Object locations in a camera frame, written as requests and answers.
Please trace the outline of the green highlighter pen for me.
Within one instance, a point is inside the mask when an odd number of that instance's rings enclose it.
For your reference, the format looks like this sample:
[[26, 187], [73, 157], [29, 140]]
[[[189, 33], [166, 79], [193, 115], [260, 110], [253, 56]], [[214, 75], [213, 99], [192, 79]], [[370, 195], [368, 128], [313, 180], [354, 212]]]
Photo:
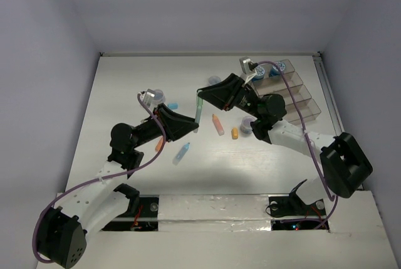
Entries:
[[203, 99], [199, 96], [201, 90], [197, 91], [196, 95], [196, 112], [195, 112], [195, 122], [200, 125], [202, 109], [203, 109]]

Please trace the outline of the orange highlighter pen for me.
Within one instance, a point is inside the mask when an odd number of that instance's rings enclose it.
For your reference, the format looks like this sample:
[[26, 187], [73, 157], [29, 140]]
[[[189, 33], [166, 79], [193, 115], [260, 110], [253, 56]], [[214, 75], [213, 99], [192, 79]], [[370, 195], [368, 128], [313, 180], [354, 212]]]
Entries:
[[218, 118], [218, 116], [216, 114], [212, 115], [212, 122], [217, 130], [217, 133], [219, 134], [219, 136], [224, 135], [224, 129], [223, 126]]

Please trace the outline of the blue ink jar front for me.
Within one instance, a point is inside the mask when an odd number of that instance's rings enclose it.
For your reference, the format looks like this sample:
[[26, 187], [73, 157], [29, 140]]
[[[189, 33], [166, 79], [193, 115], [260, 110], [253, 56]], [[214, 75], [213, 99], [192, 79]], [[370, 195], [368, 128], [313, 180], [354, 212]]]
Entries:
[[264, 79], [266, 74], [266, 69], [263, 66], [257, 66], [254, 71], [256, 72], [256, 74], [253, 77], [253, 81]]

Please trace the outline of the blue ink jar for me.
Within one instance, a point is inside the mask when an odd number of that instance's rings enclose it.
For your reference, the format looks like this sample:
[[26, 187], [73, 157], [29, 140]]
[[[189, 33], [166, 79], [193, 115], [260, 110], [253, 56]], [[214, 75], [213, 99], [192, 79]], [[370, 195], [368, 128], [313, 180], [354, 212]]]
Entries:
[[253, 77], [253, 81], [264, 79], [266, 74], [266, 69], [263, 66], [257, 66], [254, 71], [256, 72], [256, 74]]
[[286, 64], [282, 61], [276, 61], [274, 65], [272, 65], [269, 77], [279, 76], [284, 73], [286, 70]]

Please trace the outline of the yellow orange marker cap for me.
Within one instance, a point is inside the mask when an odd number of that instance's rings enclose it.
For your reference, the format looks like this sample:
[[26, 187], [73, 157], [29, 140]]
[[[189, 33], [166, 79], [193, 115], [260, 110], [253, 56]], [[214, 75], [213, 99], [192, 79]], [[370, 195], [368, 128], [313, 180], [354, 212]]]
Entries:
[[231, 130], [231, 137], [233, 140], [237, 140], [239, 138], [239, 132], [237, 128], [232, 128]]

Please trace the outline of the blue ink jar back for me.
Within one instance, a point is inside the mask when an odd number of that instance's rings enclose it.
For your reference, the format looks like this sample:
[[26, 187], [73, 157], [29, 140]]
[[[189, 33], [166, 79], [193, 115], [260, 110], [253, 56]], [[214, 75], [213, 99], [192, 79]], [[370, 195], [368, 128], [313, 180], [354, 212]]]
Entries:
[[276, 61], [274, 65], [272, 65], [269, 77], [279, 76], [284, 73], [286, 70], [286, 64], [282, 61]]

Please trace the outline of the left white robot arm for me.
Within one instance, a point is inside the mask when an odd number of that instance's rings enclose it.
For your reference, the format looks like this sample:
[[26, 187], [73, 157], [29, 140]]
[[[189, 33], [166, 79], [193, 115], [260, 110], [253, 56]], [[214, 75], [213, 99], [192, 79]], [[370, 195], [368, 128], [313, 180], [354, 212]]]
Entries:
[[137, 214], [139, 191], [127, 182], [147, 166], [138, 147], [157, 137], [163, 144], [176, 141], [199, 126], [197, 119], [164, 104], [147, 112], [149, 118], [135, 127], [116, 124], [111, 131], [112, 151], [95, 177], [60, 194], [41, 212], [32, 238], [38, 261], [73, 268], [93, 235], [121, 214]]

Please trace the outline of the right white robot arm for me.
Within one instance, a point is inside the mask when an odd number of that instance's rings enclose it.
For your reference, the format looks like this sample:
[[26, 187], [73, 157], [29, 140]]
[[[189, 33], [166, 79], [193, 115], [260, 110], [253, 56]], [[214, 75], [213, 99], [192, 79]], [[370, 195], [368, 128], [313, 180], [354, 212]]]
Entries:
[[296, 194], [288, 199], [292, 212], [302, 214], [311, 203], [338, 196], [350, 198], [373, 172], [373, 167], [354, 136], [308, 132], [284, 119], [284, 98], [278, 94], [259, 97], [253, 88], [235, 74], [224, 81], [198, 90], [199, 98], [220, 110], [237, 107], [255, 117], [251, 122], [258, 140], [280, 145], [305, 156], [317, 166], [318, 176], [299, 184]]

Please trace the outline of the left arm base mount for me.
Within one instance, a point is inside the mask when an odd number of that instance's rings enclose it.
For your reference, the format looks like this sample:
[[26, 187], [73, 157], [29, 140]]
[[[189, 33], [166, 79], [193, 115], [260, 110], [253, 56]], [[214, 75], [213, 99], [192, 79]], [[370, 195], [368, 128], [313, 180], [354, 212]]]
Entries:
[[159, 197], [140, 196], [135, 213], [124, 213], [109, 222], [102, 231], [158, 231]]

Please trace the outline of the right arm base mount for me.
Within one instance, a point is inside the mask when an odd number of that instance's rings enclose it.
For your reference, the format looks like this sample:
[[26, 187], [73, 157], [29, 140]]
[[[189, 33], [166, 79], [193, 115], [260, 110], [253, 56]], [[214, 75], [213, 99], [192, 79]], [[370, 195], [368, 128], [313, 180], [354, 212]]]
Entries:
[[271, 196], [265, 208], [265, 213], [272, 218], [273, 231], [313, 230], [326, 217], [323, 200], [305, 204], [298, 196], [298, 189], [306, 180], [295, 186], [286, 196]]

